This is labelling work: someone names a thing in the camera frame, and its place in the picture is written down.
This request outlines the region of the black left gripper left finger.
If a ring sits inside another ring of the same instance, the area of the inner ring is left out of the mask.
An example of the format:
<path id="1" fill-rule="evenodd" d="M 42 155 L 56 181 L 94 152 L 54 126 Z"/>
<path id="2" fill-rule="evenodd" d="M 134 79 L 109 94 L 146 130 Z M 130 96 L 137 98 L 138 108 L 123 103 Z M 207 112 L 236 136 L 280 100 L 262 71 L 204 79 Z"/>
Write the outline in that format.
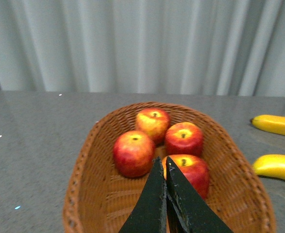
<path id="1" fill-rule="evenodd" d="M 142 193 L 120 233 L 165 233 L 167 231 L 167 185 L 158 157 Z"/>

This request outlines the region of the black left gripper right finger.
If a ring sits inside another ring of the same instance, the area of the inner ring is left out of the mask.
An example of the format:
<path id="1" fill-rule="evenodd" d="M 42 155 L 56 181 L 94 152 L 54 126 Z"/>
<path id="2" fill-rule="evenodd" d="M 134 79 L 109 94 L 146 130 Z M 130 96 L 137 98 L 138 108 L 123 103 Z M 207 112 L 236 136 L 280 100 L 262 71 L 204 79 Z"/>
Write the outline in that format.
<path id="1" fill-rule="evenodd" d="M 231 233 L 171 157 L 166 160 L 167 218 L 171 233 Z"/>

